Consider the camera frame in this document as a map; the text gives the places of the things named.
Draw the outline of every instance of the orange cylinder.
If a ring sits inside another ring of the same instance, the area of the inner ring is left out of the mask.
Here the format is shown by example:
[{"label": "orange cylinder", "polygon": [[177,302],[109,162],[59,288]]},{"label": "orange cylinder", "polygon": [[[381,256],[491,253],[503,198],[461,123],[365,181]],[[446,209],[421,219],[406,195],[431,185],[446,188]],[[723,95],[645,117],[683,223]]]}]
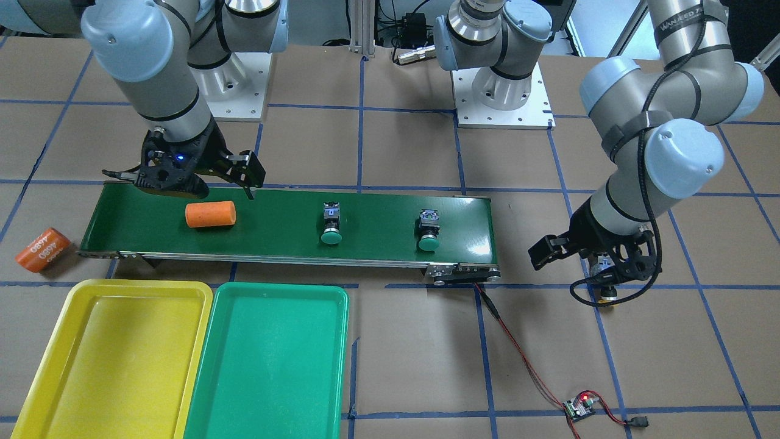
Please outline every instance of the orange cylinder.
[{"label": "orange cylinder", "polygon": [[16,262],[25,269],[38,273],[57,259],[69,245],[70,240],[65,235],[49,227],[16,255]]},{"label": "orange cylinder", "polygon": [[236,223],[236,205],[233,202],[191,203],[184,209],[187,226],[217,227]]}]

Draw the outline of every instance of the plastic tray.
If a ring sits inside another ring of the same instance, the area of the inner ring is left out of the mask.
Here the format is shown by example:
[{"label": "plastic tray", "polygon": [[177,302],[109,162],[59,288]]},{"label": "plastic tray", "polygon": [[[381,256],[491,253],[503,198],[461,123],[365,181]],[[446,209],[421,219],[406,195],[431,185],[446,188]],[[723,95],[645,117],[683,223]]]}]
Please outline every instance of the plastic tray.
[{"label": "plastic tray", "polygon": [[77,284],[11,438],[181,438],[211,301],[197,282]]},{"label": "plastic tray", "polygon": [[338,438],[348,312],[339,287],[222,285],[185,439]]}]

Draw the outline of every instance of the light blue joint cap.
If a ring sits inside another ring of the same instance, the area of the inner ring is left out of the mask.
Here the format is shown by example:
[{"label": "light blue joint cap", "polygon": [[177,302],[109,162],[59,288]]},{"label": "light blue joint cap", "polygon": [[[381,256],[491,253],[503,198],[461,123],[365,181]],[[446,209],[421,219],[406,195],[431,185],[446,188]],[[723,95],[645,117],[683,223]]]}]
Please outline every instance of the light blue joint cap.
[{"label": "light blue joint cap", "polygon": [[540,4],[531,0],[514,0],[504,4],[504,16],[526,37],[546,43],[552,36],[552,17]]},{"label": "light blue joint cap", "polygon": [[718,137],[690,119],[673,119],[651,131],[644,150],[647,175],[665,195],[696,194],[723,167]]},{"label": "light blue joint cap", "polygon": [[604,96],[620,78],[636,69],[639,69],[639,66],[628,56],[615,56],[598,63],[585,75],[585,79],[580,84],[580,98],[585,112],[590,114],[601,96]]},{"label": "light blue joint cap", "polygon": [[17,0],[0,0],[0,25],[28,34],[49,35],[35,24]]},{"label": "light blue joint cap", "polygon": [[200,0],[200,8],[197,10],[197,17],[195,21],[200,21],[214,8],[215,0]]},{"label": "light blue joint cap", "polygon": [[173,31],[151,0],[97,0],[81,17],[95,58],[114,78],[147,80],[168,64]]},{"label": "light blue joint cap", "polygon": [[268,49],[268,53],[284,52],[287,50],[287,42],[289,41],[289,29],[287,27],[287,0],[280,0],[279,16],[276,21],[276,32],[274,32],[274,39],[271,40],[271,48]]},{"label": "light blue joint cap", "polygon": [[436,46],[436,59],[439,61],[439,66],[444,70],[452,71],[458,69],[458,61],[455,59],[455,49],[452,47],[452,38],[449,36],[445,20],[444,16],[436,17],[434,45]]},{"label": "light blue joint cap", "polygon": [[745,69],[745,73],[747,73],[747,89],[745,90],[745,95],[742,97],[739,106],[734,110],[734,113],[723,122],[740,120],[751,114],[758,108],[758,104],[761,104],[761,98],[764,97],[764,76],[761,75],[761,72],[744,62],[736,62],[736,64],[739,64]]}]

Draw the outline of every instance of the green conveyor belt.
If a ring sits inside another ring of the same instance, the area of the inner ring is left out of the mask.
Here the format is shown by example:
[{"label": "green conveyor belt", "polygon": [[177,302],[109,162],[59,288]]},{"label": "green conveyor belt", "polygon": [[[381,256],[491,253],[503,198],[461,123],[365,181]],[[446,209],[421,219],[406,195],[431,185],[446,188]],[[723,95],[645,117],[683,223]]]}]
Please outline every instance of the green conveyor belt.
[{"label": "green conveyor belt", "polygon": [[[161,259],[425,267],[431,262],[495,265],[490,200],[215,187],[203,202],[232,200],[232,227],[190,229],[184,198],[149,195],[131,184],[104,185],[80,254]],[[341,203],[340,244],[321,242],[323,202]],[[440,245],[417,247],[421,209],[439,211]]]}]

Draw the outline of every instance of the green tray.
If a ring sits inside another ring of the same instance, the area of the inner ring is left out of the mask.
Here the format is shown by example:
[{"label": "green tray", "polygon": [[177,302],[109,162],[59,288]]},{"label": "green tray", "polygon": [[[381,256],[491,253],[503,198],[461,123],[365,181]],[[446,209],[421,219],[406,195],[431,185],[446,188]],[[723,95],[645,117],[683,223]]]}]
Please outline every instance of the green tray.
[{"label": "green tray", "polygon": [[228,282],[214,297],[185,439],[336,439],[349,299]]},{"label": "green tray", "polygon": [[[132,184],[107,183],[84,234],[80,254],[428,269],[437,264],[467,265],[464,269],[471,270],[498,268],[487,198],[263,189],[251,201],[240,189],[214,187],[204,201],[227,200],[236,204],[235,226],[190,229],[184,220],[184,208],[190,200],[145,194]],[[341,203],[343,239],[338,245],[321,241],[323,202]],[[440,245],[434,252],[417,247],[415,222],[422,209],[436,209],[441,217]]]}]

